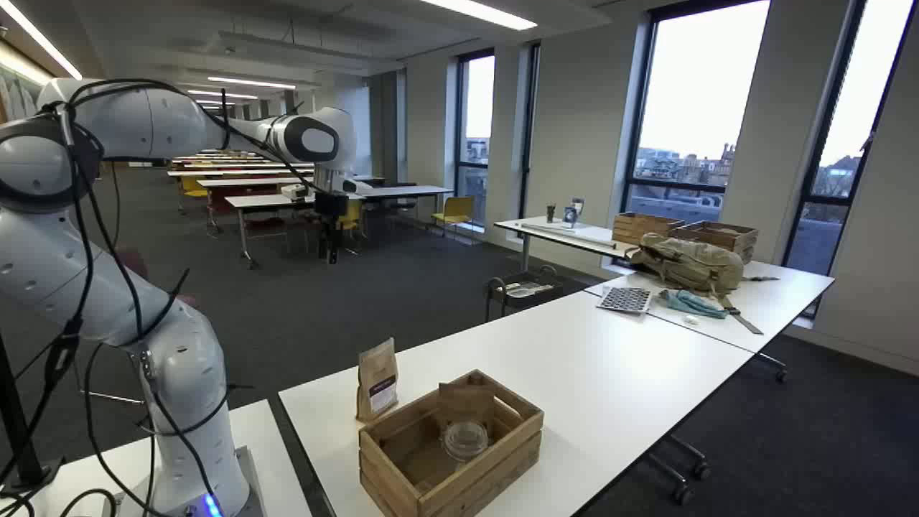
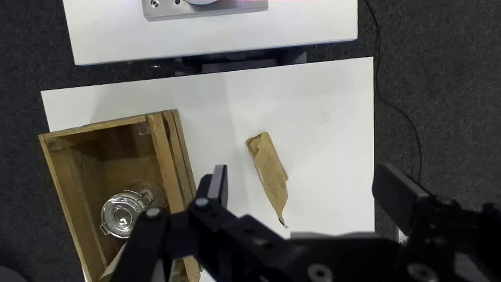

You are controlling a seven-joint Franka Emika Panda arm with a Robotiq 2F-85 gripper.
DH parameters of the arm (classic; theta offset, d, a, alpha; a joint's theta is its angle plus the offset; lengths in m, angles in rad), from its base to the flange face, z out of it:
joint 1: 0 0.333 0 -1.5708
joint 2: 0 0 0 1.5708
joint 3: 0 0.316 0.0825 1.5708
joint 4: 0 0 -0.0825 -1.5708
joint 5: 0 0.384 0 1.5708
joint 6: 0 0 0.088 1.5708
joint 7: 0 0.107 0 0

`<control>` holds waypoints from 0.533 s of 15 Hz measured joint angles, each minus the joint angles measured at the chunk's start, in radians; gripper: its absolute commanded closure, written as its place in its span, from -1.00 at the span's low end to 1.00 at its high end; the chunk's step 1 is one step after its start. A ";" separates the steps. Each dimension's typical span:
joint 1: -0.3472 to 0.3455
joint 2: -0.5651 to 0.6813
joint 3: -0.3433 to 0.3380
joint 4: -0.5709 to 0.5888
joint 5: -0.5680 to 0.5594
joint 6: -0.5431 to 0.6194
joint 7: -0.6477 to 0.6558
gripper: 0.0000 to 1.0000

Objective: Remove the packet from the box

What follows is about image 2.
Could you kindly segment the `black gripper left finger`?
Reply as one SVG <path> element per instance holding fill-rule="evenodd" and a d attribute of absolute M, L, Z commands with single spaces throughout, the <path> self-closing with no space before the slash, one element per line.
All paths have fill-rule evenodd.
<path fill-rule="evenodd" d="M 227 166 L 216 165 L 212 174 L 205 174 L 198 187 L 196 199 L 215 201 L 221 207 L 229 202 Z"/>

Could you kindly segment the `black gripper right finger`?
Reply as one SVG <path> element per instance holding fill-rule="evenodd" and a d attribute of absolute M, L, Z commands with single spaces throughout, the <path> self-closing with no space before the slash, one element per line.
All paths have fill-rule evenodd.
<path fill-rule="evenodd" d="M 409 234 L 415 207 L 429 198 L 429 193 L 396 166 L 381 163 L 375 169 L 373 196 L 393 223 Z"/>

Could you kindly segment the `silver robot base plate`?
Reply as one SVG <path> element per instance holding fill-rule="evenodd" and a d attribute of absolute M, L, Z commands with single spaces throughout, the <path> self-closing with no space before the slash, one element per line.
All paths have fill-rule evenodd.
<path fill-rule="evenodd" d="M 147 20 L 265 11 L 270 0 L 141 0 Z"/>

